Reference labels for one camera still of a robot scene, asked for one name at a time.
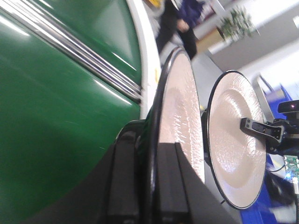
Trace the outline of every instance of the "white trim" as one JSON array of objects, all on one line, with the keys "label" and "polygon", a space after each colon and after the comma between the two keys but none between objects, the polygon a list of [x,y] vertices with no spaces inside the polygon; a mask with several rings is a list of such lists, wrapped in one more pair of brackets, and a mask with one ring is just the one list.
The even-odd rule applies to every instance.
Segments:
[{"label": "white trim", "polygon": [[140,118],[144,119],[150,110],[160,77],[160,59],[155,36],[142,0],[127,0],[139,41],[142,66],[142,100]]}]

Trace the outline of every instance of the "black rim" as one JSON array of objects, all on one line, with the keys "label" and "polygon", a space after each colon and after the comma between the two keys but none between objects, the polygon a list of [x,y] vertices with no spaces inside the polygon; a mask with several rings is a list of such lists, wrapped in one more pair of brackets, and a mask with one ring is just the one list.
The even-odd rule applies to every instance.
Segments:
[{"label": "black rim", "polygon": [[203,132],[204,133],[204,139],[206,139],[206,147],[207,147],[207,152],[208,152],[208,157],[209,157],[209,161],[210,161],[210,164],[211,164],[211,171],[212,171],[212,174],[213,174],[213,178],[215,180],[215,183],[217,185],[217,188],[219,190],[219,192],[221,193],[222,197],[226,200],[226,202],[232,206],[233,208],[236,208],[236,209],[246,209],[248,207],[250,207],[258,198],[261,190],[262,190],[262,186],[261,185],[261,188],[256,196],[256,198],[254,199],[254,201],[249,204],[248,206],[246,207],[238,207],[236,205],[234,205],[227,197],[226,195],[224,194],[219,182],[218,182],[218,179],[217,179],[217,176],[216,176],[216,173],[214,171],[214,165],[213,165],[213,160],[212,160],[212,157],[211,157],[211,148],[210,148],[210,137],[209,137],[209,123],[210,123],[210,111],[211,111],[211,105],[212,105],[212,101],[213,101],[213,97],[214,97],[214,93],[217,89],[217,86],[219,84],[219,82],[222,80],[223,77],[225,77],[227,74],[229,73],[238,73],[240,74],[241,76],[243,76],[247,81],[248,79],[240,72],[236,71],[236,70],[229,70],[229,71],[226,71],[224,72],[218,79],[217,81],[215,82],[213,88],[212,88],[212,91],[211,91],[211,95],[210,95],[210,98],[209,98],[209,102],[208,102],[208,105],[207,105],[207,109],[206,109],[206,120],[204,121],[205,122],[205,125],[206,125],[206,130]]},{"label": "black rim", "polygon": [[153,106],[149,112],[147,119],[149,120],[149,140],[148,140],[148,151],[147,151],[147,161],[146,161],[146,180],[145,180],[145,201],[144,201],[144,220],[143,223],[153,223],[152,220],[152,205],[154,202],[154,193],[156,187],[156,158],[157,158],[157,145],[159,139],[159,129],[161,113],[163,108],[164,91],[166,87],[166,82],[168,74],[172,69],[173,62],[178,55],[187,53],[180,47],[175,48],[171,54],[168,56],[164,67],[161,72],[160,80],[158,83],[156,95],[154,98]]}]

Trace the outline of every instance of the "round disc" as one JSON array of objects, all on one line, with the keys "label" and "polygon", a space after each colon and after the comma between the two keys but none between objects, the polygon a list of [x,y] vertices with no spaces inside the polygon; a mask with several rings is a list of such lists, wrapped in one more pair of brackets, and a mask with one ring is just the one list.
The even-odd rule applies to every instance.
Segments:
[{"label": "round disc", "polygon": [[258,197],[266,164],[265,142],[240,130],[241,118],[263,123],[249,81],[239,72],[224,73],[214,85],[207,108],[207,147],[219,191],[233,207],[245,209]]},{"label": "round disc", "polygon": [[164,89],[159,142],[181,143],[197,175],[204,182],[204,155],[199,99],[187,54],[171,62]]}]

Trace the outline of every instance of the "dark jacket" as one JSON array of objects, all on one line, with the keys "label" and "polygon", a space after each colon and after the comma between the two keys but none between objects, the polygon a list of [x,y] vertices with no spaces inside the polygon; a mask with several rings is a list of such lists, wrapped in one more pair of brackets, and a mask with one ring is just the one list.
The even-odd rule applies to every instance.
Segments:
[{"label": "dark jacket", "polygon": [[191,28],[195,27],[200,18],[204,4],[204,1],[183,0],[180,9],[177,12],[178,18],[183,19]]}]

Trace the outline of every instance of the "person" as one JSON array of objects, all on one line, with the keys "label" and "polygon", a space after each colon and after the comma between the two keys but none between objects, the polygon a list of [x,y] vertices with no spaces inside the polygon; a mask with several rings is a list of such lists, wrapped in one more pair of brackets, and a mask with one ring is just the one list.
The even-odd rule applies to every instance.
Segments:
[{"label": "person", "polygon": [[165,0],[165,10],[156,37],[159,54],[177,31],[190,60],[196,55],[196,37],[193,28],[197,25],[204,4],[204,1],[197,0]]}]

